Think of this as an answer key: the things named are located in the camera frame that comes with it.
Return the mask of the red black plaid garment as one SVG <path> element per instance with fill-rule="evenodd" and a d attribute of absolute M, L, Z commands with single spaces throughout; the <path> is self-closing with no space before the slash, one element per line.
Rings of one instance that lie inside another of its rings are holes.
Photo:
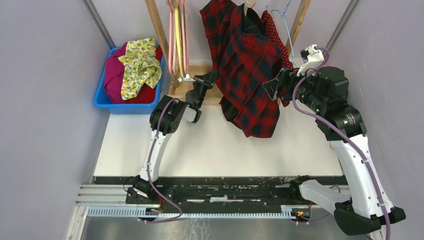
<path fill-rule="evenodd" d="M 281 51 L 266 36 L 253 9 L 231 0 L 211 0 L 200 10 L 224 118 L 246 137 L 270 138 L 279 105 L 263 88 L 281 69 Z"/>

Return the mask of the red polka dot skirt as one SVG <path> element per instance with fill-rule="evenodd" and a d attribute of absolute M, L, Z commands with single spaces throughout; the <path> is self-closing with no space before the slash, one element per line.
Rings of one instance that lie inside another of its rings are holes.
<path fill-rule="evenodd" d="M 265 27 L 265 36 L 271 40 L 271 42 L 280 50 L 280 56 L 277 58 L 277 62 L 272 67 L 272 77 L 275 78 L 281 68 L 294 67 L 293 63 L 289 60 L 289 54 L 286 46 L 283 44 L 274 19 L 268 10 L 265 10 L 261 15 L 261 22 Z"/>

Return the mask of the lemon print garment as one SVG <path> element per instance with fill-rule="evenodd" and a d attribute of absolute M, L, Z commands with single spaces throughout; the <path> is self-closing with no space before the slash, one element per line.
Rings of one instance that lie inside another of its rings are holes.
<path fill-rule="evenodd" d="M 156 58 L 156 40 L 144 38 L 126 43 L 125 54 L 118 57 L 124 66 L 120 95 L 124 101 L 136 98 L 143 86 L 153 89 L 162 76 L 161 62 Z"/>

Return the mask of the light blue wire hanger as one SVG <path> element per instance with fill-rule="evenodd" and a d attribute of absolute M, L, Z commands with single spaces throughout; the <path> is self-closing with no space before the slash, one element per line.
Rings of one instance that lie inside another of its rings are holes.
<path fill-rule="evenodd" d="M 284 23 L 285 29 L 287 31 L 288 42 L 289 42 L 289 46 L 290 46 L 290 54 L 291 54 L 291 57 L 294 59 L 295 58 L 295 54 L 293 52 L 293 48 L 294 48 L 293 37 L 292 37 L 291 31 L 289 30 L 289 27 L 288 27 L 288 24 L 287 24 L 287 12 L 288 12 L 288 9 L 290 7 L 291 2 L 292 2 L 291 0 L 289 0 L 287 2 L 286 6 L 284 8 L 284 11 L 280 11 L 279 9 L 271 8 L 270 5 L 266 5 L 265 6 L 265 9 L 269 13 L 277 12 L 283 18 L 283 23 Z"/>

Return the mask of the wooden hanger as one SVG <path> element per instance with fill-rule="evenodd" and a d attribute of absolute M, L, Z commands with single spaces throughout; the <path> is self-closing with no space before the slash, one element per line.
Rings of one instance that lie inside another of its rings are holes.
<path fill-rule="evenodd" d="M 247 16 L 248 10 L 253 8 L 257 3 L 257 0 L 245 0 L 243 3 L 243 13 Z"/>

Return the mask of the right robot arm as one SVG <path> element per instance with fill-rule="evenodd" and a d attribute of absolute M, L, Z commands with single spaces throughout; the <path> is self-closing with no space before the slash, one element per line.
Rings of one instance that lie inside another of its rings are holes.
<path fill-rule="evenodd" d="M 390 226 L 405 220 L 406 214 L 393 205 L 378 178 L 364 120 L 347 100 L 349 80 L 344 71 L 332 66 L 304 73 L 283 68 L 262 86 L 272 100 L 282 96 L 308 108 L 306 114 L 315 118 L 335 151 L 350 188 L 349 194 L 339 193 L 305 175 L 290 182 L 289 199 L 295 204 L 310 201 L 325 209 L 348 236 L 389 239 Z"/>

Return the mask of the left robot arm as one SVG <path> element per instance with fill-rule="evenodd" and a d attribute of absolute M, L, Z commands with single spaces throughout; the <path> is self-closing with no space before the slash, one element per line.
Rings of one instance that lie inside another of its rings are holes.
<path fill-rule="evenodd" d="M 149 123 L 151 138 L 149 150 L 138 175 L 134 177 L 132 187 L 127 189 L 128 195 L 139 197 L 149 204 L 158 195 L 154 183 L 159 179 L 161 161 L 166 145 L 181 121 L 197 123 L 202 115 L 201 107 L 206 93 L 215 85 L 217 71 L 213 70 L 203 75 L 195 75 L 191 81 L 193 89 L 185 94 L 185 100 L 164 95 L 152 111 Z"/>

